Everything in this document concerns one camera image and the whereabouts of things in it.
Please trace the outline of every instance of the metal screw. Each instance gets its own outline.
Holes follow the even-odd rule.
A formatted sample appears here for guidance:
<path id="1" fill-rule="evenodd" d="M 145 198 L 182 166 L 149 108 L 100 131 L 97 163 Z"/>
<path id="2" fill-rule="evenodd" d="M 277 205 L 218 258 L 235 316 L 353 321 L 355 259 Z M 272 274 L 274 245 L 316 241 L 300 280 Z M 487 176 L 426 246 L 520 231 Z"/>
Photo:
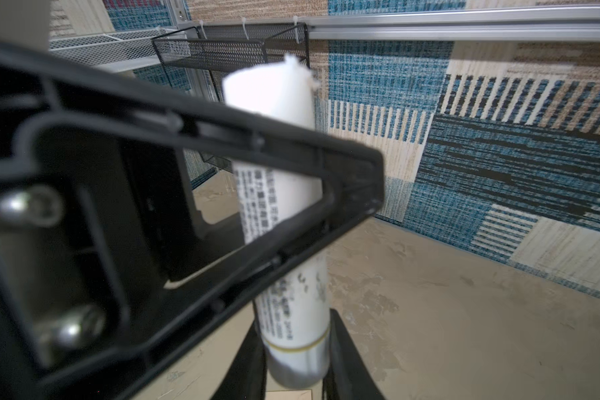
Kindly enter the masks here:
<path id="1" fill-rule="evenodd" d="M 67 350 L 84 348 L 100 336 L 106 320 L 104 310 L 95 304 L 74 307 L 56 320 L 54 341 Z"/>
<path id="2" fill-rule="evenodd" d="M 49 228 L 64 217 L 64 201 L 51 186 L 37 184 L 1 196 L 0 217 L 15 225 Z"/>

